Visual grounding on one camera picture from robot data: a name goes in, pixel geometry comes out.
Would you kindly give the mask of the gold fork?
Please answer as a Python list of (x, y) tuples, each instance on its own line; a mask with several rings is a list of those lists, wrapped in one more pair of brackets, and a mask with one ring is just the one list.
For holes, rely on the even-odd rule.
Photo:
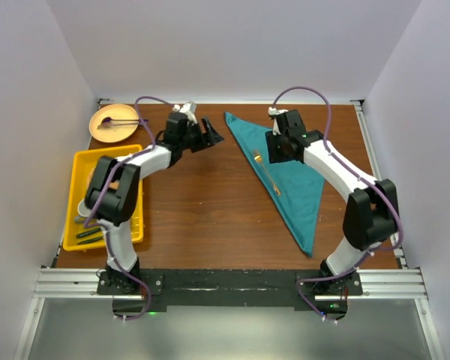
[(280, 196), (281, 195), (281, 190), (279, 189), (279, 187), (277, 186), (277, 184), (275, 183), (274, 179), (272, 178), (271, 174), (269, 173), (269, 171), (267, 170), (265, 163), (263, 161), (263, 157), (260, 154), (258, 149), (254, 149), (252, 151), (253, 153), (253, 159), (254, 161), (261, 167), (262, 171), (265, 173), (266, 177), (268, 178), (268, 180), (271, 183), (271, 186), (273, 187), (274, 192)]

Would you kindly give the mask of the teal cloth napkin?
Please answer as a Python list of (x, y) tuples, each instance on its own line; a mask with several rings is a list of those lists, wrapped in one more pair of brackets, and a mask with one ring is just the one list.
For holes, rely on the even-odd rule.
[[(224, 113), (224, 121), (247, 162), (268, 191), (296, 244), (308, 257), (312, 257), (325, 179), (316, 170), (297, 161), (269, 163), (267, 127), (242, 120), (230, 112)], [(281, 191), (280, 196), (274, 192), (266, 174), (254, 161), (254, 149), (258, 149), (262, 155), (267, 170)]]

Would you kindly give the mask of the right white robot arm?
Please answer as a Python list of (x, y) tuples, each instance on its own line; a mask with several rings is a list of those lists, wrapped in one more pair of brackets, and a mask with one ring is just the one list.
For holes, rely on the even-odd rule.
[(343, 239), (322, 261), (315, 283), (324, 293), (337, 294), (346, 279), (381, 244), (403, 233), (395, 184), (379, 180), (346, 159), (318, 130), (307, 130), (299, 111), (268, 109), (273, 128), (265, 139), (270, 163), (299, 161), (316, 170), (346, 203)]

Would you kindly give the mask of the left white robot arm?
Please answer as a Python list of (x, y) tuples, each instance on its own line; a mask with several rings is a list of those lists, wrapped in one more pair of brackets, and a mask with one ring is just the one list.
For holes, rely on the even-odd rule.
[(87, 220), (95, 219), (103, 231), (107, 252), (103, 282), (107, 286), (124, 294), (146, 288), (140, 278), (140, 260), (130, 230), (141, 181), (175, 165), (187, 150), (200, 152), (222, 141), (224, 138), (207, 118), (198, 123), (189, 115), (175, 112), (169, 114), (165, 128), (148, 147), (121, 158), (99, 158), (84, 204), (90, 210)]

